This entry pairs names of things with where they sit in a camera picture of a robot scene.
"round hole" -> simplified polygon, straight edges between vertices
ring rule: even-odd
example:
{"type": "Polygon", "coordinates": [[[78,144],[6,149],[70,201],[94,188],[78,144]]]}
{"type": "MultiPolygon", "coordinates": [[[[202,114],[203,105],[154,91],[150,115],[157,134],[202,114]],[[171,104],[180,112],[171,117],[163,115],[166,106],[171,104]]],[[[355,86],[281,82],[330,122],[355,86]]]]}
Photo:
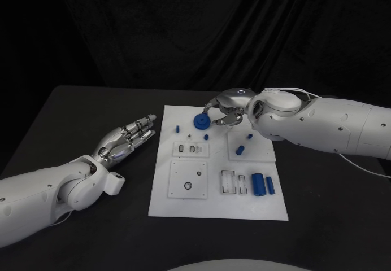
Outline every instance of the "round hole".
{"type": "Polygon", "coordinates": [[[192,188],[192,183],[190,182],[186,182],[184,183],[184,189],[189,190],[192,188]]]}

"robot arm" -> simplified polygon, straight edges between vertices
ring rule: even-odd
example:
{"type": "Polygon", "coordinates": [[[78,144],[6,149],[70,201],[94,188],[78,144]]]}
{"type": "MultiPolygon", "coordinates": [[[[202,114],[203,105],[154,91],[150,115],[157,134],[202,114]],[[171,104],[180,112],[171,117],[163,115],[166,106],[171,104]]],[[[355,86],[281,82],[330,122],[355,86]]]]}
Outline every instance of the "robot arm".
{"type": "MultiPolygon", "coordinates": [[[[303,103],[296,95],[274,88],[258,95],[231,89],[215,99],[239,101],[252,129],[265,138],[285,139],[319,151],[391,160],[391,109],[327,98],[303,103]]],[[[218,103],[221,111],[239,103],[218,103]]]]}
{"type": "Polygon", "coordinates": [[[91,156],[0,180],[0,247],[50,226],[66,212],[85,209],[102,191],[118,194],[124,178],[108,169],[154,135],[154,119],[148,115],[114,129],[91,156]]]}

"blue block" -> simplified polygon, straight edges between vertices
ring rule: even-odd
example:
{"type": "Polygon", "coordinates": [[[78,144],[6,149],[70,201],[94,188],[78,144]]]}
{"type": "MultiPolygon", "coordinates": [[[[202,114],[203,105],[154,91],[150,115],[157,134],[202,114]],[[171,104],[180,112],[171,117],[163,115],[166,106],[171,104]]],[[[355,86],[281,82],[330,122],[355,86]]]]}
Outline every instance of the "blue block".
{"type": "Polygon", "coordinates": [[[205,130],[210,126],[210,118],[206,113],[200,113],[193,117],[193,126],[199,130],[205,130]]]}
{"type": "Polygon", "coordinates": [[[239,147],[236,149],[236,155],[242,155],[242,151],[244,151],[244,146],[239,145],[239,147]]]}
{"type": "Polygon", "coordinates": [[[264,196],[267,194],[267,188],[264,186],[262,174],[255,173],[251,175],[254,195],[264,196]]]}
{"type": "Polygon", "coordinates": [[[272,186],[272,180],[271,180],[271,177],[267,177],[267,189],[268,189],[270,195],[274,195],[275,192],[274,192],[274,186],[272,186]]]}

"robotic hand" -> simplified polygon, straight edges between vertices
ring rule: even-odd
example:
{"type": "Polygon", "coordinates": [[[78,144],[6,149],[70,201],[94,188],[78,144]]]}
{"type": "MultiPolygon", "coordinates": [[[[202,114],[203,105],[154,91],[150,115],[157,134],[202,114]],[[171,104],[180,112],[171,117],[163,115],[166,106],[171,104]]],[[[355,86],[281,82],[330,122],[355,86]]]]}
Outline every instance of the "robotic hand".
{"type": "Polygon", "coordinates": [[[229,89],[208,102],[203,113],[218,105],[226,117],[212,121],[216,125],[236,125],[246,114],[252,130],[270,140],[391,160],[391,109],[313,94],[317,98],[301,102],[283,90],[310,94],[291,88],[265,88],[259,94],[229,89]]]}
{"type": "Polygon", "coordinates": [[[124,178],[108,169],[154,135],[154,119],[148,115],[114,129],[91,156],[0,180],[0,247],[50,226],[66,212],[85,209],[102,191],[118,194],[124,178]]]}

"table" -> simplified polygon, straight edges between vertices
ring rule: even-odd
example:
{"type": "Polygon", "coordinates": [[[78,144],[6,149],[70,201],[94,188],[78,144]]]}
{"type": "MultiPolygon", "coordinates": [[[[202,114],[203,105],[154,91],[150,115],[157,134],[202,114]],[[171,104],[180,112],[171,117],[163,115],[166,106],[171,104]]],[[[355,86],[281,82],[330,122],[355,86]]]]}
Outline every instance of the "table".
{"type": "MultiPolygon", "coordinates": [[[[202,106],[216,92],[55,88],[1,178],[89,154],[107,132],[153,113],[154,138],[112,169],[127,179],[60,225],[0,249],[3,270],[167,270],[259,259],[311,270],[391,266],[391,184],[343,159],[274,142],[288,221],[148,217],[163,105],[202,106]]],[[[375,172],[375,158],[352,157],[375,172]]]]}

